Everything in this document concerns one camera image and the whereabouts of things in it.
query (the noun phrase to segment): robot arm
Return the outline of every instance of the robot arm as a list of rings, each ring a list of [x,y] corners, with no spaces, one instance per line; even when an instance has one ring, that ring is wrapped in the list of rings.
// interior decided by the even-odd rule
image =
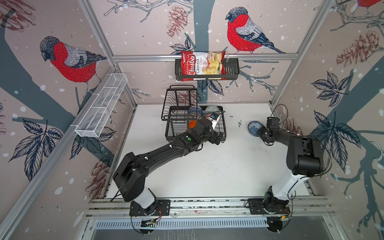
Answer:
[[[201,118],[196,126],[178,135],[172,142],[151,152],[134,155],[126,154],[121,161],[113,180],[119,188],[124,201],[135,201],[147,215],[154,212],[157,205],[155,195],[145,188],[145,178],[156,168],[167,162],[185,156],[191,152],[199,151],[198,148],[204,142],[219,145],[222,132],[214,131],[214,127],[220,116],[211,116],[211,119]]]
[[[266,143],[280,142],[288,147],[286,164],[288,169],[279,181],[269,187],[264,196],[264,207],[268,212],[284,209],[289,196],[305,180],[324,171],[320,142],[310,137],[296,136],[279,128],[279,118],[268,117],[266,127],[258,130]]]

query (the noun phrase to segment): mounting plate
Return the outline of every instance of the mounting plate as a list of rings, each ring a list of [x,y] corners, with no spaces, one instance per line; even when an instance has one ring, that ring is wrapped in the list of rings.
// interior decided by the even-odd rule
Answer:
[[[267,212],[264,209],[264,204],[263,204],[264,198],[260,199],[248,199],[249,201],[249,211],[251,212],[251,215],[262,215],[262,214],[272,214]],[[283,209],[279,209],[273,214],[281,214],[281,215],[286,215],[287,213]]]
[[[157,206],[160,207],[162,216],[169,216],[170,200],[158,200]],[[144,209],[134,201],[133,207],[129,211],[129,215],[132,217],[142,217],[145,216],[143,212]],[[155,212],[151,216],[160,216],[159,210],[156,208]]]

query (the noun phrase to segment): bird head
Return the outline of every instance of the bird head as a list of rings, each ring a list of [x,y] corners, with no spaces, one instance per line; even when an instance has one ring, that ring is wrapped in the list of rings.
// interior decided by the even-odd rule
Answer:
[[[42,40],[42,42],[40,43],[40,51],[44,61],[48,59],[52,61],[56,60],[54,47],[59,42],[60,41],[53,36],[48,36]]]
[[[248,15],[248,11],[244,7],[235,7],[229,11],[225,19],[233,23],[238,16],[243,14]]]

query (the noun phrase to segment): bullfinch illustration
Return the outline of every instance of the bullfinch illustration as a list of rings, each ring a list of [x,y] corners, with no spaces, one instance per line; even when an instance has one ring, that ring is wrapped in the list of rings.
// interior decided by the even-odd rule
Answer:
[[[235,7],[229,11],[228,20],[228,41],[239,51],[253,52],[259,48],[269,48],[278,53],[284,53],[277,49],[265,36],[263,30],[252,22],[248,11],[243,7]]]
[[[341,4],[344,4],[344,3],[346,3],[346,2],[349,2],[349,1],[352,1],[352,0],[346,0],[346,1],[343,1],[343,2],[341,2],[341,3],[339,3],[340,5]],[[374,4],[376,4],[376,3],[378,3],[379,1],[381,1],[381,0],[354,0],[355,2],[357,2],[357,7],[356,7],[356,9],[352,12],[352,16],[354,16],[355,15],[355,11],[359,8],[359,7],[365,7],[365,8],[367,8],[367,13],[365,14],[365,16],[367,16],[367,15],[371,15],[372,13],[371,12],[369,12],[369,10],[368,10],[368,8],[370,7],[370,6],[372,6],[372,5],[374,5]]]
[[[45,61],[49,59],[52,65],[68,80],[87,84],[87,90],[83,92],[83,96],[86,93],[91,93],[88,90],[88,81],[93,75],[96,75],[98,64],[107,59],[99,54],[88,52],[84,48],[72,47],[60,42],[53,36],[48,36],[42,40],[40,51],[43,59]]]

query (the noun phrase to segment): white table surface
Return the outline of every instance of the white table surface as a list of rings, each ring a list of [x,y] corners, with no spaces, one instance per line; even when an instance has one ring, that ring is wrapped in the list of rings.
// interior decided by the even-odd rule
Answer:
[[[145,186],[157,197],[264,196],[286,170],[287,147],[278,142],[266,146],[248,132],[251,121],[266,124],[271,115],[268,104],[217,105],[225,111],[226,141],[220,145],[207,142],[203,150],[174,159],[149,174]],[[129,152],[138,155],[168,144],[167,122],[161,120],[161,111],[162,105],[137,107],[119,164]],[[107,198],[112,198],[117,190],[112,181]],[[308,195],[304,184],[296,189],[296,194]]]

